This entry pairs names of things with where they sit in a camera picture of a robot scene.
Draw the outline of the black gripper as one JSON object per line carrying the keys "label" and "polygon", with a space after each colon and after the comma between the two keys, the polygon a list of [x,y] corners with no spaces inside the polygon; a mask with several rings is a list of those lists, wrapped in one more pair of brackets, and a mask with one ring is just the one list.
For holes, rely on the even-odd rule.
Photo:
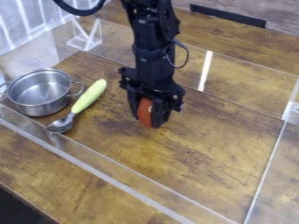
{"label": "black gripper", "polygon": [[120,87],[127,91],[132,115],[137,118],[141,98],[152,100],[152,126],[159,128],[169,118],[171,110],[183,109],[185,91],[173,81],[175,46],[156,50],[140,49],[132,45],[135,68],[121,67]]}

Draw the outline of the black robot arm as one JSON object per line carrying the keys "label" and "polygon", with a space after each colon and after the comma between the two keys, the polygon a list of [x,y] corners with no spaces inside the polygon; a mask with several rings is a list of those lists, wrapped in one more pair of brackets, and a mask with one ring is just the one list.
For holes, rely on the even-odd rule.
{"label": "black robot arm", "polygon": [[183,110],[185,91],[173,81],[180,21],[171,0],[121,0],[121,4],[135,35],[135,67],[119,69],[119,86],[127,91],[133,117],[157,128],[173,111]]}

